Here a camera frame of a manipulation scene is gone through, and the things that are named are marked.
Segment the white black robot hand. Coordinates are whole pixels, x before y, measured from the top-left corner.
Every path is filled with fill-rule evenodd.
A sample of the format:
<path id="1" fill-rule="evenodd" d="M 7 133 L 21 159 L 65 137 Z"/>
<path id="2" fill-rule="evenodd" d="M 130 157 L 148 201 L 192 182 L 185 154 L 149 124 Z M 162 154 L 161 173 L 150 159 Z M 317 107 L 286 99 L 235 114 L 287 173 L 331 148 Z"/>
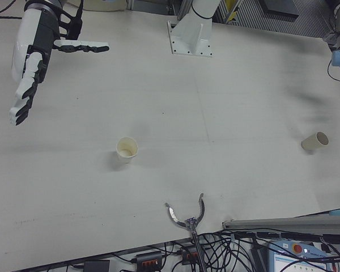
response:
<path id="1" fill-rule="evenodd" d="M 107 42 L 80 41 L 81 11 L 63 11 L 61 1 L 27 1 L 12 54 L 11 74 L 18 83 L 10 122 L 18 126 L 29 114 L 37 86 L 44 81 L 52 50 L 102 53 Z"/>

